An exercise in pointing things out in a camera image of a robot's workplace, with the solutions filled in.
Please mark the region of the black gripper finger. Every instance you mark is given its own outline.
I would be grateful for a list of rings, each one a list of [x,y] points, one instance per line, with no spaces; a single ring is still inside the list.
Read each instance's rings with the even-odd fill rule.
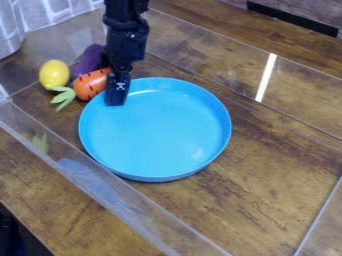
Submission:
[[[130,75],[125,71],[106,75],[104,103],[106,106],[121,106],[125,103],[130,85]]]

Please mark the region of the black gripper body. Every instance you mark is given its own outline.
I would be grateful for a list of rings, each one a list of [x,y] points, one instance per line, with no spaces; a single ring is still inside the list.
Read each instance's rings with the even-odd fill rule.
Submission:
[[[108,28],[104,54],[116,71],[130,71],[133,62],[144,59],[149,26],[140,20],[132,28]]]

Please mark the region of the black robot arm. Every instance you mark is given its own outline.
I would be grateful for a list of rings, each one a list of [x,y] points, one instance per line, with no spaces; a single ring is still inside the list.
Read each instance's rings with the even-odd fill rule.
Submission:
[[[132,63],[144,59],[149,26],[141,14],[149,0],[104,0],[102,23],[106,26],[104,56],[112,72],[106,75],[106,106],[125,103]]]

